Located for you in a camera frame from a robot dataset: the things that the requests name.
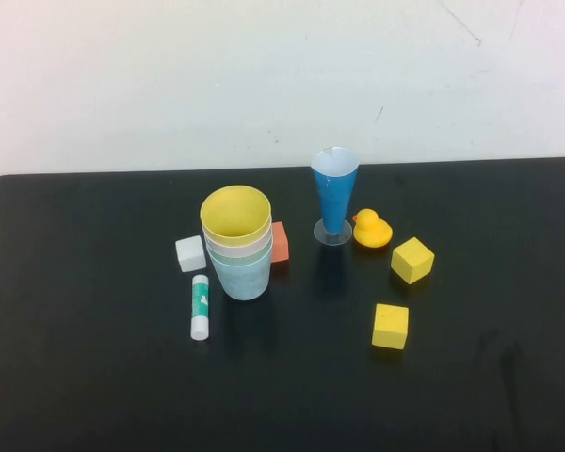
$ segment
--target stacked plastic cups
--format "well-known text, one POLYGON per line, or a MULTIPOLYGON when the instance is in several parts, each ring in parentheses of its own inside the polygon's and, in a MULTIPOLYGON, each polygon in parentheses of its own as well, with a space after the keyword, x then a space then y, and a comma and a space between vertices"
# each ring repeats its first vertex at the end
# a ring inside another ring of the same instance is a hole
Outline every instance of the stacked plastic cups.
POLYGON ((225 186, 201 206, 207 253, 231 298, 256 299, 267 288, 272 260, 270 201, 251 186, 225 186))

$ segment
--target glue stick cap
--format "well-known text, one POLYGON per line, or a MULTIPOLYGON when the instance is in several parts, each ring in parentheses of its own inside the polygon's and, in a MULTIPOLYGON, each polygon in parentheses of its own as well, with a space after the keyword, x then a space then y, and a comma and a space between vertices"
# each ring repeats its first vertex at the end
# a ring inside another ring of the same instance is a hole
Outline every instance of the glue stick cap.
POLYGON ((190 337, 193 341, 204 341, 209 337, 209 318, 202 315, 190 320, 190 337))

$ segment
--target white cube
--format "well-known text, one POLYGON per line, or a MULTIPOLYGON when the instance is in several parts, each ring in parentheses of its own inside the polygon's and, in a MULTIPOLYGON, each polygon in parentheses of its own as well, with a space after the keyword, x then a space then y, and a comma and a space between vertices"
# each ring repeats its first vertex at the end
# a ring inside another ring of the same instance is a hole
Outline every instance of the white cube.
POLYGON ((198 235, 178 240, 176 253, 183 272, 200 270, 206 266, 203 242, 198 235))

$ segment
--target blue cone cup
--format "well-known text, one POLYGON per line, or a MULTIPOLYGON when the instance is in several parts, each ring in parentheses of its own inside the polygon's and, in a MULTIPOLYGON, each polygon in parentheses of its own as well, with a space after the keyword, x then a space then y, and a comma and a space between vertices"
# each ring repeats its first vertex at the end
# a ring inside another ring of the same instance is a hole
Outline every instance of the blue cone cup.
POLYGON ((312 161, 320 213, 327 234, 339 235, 347 227, 347 207, 359 164, 354 152, 339 147, 321 151, 312 161))

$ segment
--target yellow cube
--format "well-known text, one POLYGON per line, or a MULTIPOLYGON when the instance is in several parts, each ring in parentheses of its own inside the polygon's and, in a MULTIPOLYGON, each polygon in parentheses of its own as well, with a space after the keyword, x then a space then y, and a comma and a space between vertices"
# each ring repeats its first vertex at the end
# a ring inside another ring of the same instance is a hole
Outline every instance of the yellow cube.
POLYGON ((394 250, 392 269, 402 280, 412 284, 429 274, 434 258, 435 254, 413 237, 394 250))
POLYGON ((378 304, 373 328, 373 346, 403 350, 408 337, 408 308, 378 304))

